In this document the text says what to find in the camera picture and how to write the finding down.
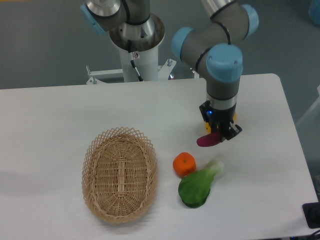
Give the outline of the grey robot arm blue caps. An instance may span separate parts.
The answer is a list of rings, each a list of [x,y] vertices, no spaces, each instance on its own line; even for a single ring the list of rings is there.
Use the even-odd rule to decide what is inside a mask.
[[[209,133],[201,147],[215,146],[237,136],[234,123],[243,55],[236,46],[259,26],[256,10],[235,0],[204,0],[210,24],[202,31],[180,28],[171,40],[176,58],[206,81],[206,100],[199,107]],[[98,34],[108,33],[118,48],[126,82],[158,80],[158,47],[165,36],[161,19],[148,0],[87,0],[80,7]]]

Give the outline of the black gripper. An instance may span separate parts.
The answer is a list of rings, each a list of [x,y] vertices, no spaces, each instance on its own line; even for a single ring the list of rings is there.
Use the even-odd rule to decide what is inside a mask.
[[[236,106],[233,106],[229,109],[219,110],[212,108],[210,101],[206,100],[202,105],[199,106],[199,110],[203,121],[208,124],[210,133],[218,131],[218,123],[221,123],[219,126],[219,132],[221,134],[220,140],[231,140],[237,136],[242,128],[234,124],[234,116],[236,113]]]

